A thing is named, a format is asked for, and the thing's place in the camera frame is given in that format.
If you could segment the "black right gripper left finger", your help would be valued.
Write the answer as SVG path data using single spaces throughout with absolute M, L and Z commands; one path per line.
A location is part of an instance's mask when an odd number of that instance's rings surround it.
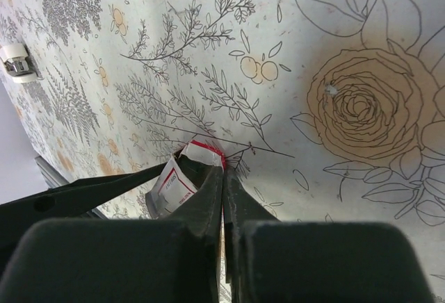
M 2 302 L 217 302 L 223 169 L 162 220 L 48 218 L 1 243 Z

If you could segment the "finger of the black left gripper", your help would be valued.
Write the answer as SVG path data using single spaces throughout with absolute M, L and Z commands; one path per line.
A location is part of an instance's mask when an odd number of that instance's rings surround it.
M 36 222 L 48 218 L 80 216 L 157 178 L 165 164 L 144 170 L 103 177 L 78 179 L 1 205 L 1 243 L 15 244 Z

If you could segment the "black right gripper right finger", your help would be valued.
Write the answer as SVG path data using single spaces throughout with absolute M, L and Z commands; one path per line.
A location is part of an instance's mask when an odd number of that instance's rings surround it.
M 432 302 L 409 240 L 382 222 L 283 222 L 222 183 L 226 279 L 233 302 Z

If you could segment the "white stapler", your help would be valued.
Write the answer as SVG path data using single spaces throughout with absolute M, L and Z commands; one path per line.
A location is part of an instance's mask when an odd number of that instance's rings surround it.
M 38 76 L 23 44 L 15 43 L 1 48 L 1 65 L 14 83 L 30 83 Z

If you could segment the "red white staples box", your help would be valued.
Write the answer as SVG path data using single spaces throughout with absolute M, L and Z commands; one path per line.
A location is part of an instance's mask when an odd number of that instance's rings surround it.
M 174 153 L 162 169 L 145 203 L 152 219 L 164 218 L 190 199 L 213 167 L 225 168 L 225 156 L 216 147 L 197 140 Z

